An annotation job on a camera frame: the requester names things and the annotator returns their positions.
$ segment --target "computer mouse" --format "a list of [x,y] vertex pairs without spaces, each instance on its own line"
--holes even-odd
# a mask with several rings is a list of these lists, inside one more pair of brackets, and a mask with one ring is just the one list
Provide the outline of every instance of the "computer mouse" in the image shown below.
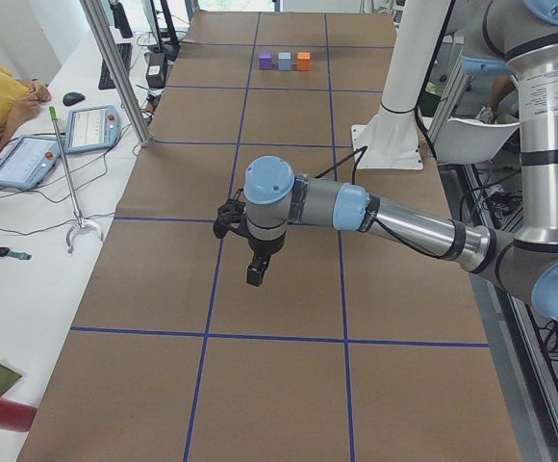
[[63,95],[63,104],[65,106],[73,106],[76,103],[80,103],[85,96],[77,91],[71,91]]

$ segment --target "label sticker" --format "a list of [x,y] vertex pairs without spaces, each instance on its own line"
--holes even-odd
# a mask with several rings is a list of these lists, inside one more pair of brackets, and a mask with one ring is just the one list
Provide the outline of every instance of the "label sticker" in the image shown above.
[[558,116],[558,70],[521,81],[519,92],[521,121]]

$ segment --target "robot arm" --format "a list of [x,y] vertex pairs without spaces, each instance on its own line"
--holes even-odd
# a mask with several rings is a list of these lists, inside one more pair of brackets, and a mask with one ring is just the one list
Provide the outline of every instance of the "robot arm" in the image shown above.
[[519,78],[523,227],[516,235],[469,227],[358,186],[294,175],[285,161],[264,157],[247,169],[245,201],[229,200],[215,224],[218,238],[228,231],[247,238],[254,252],[248,283],[262,284],[288,222],[306,222],[455,261],[558,321],[558,0],[469,0],[469,8],[464,54],[472,68],[507,61]]
[[544,273],[558,276],[558,253],[517,248],[509,233],[437,218],[348,183],[294,175],[277,157],[262,157],[248,167],[244,195],[244,202],[230,199],[218,209],[215,233],[223,238],[233,231],[247,238],[253,250],[248,284],[262,284],[270,257],[283,247],[288,223],[304,222],[371,233],[426,256],[454,261],[558,320],[554,298],[550,306],[538,294],[534,297]]

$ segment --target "black box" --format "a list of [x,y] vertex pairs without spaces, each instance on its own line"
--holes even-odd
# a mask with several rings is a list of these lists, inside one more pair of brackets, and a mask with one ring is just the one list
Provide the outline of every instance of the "black box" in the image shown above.
[[164,53],[151,53],[148,55],[148,67],[146,68],[146,83],[150,89],[162,89],[165,87],[167,74],[167,58]]

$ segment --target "tablet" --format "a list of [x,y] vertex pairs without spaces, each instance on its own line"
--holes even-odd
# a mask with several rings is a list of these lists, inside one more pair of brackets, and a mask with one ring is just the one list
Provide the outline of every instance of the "tablet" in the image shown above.
[[114,106],[71,111],[67,118],[64,150],[67,154],[108,149],[118,141],[120,122]]
[[44,179],[58,158],[55,139],[20,137],[0,159],[0,186],[30,190]]

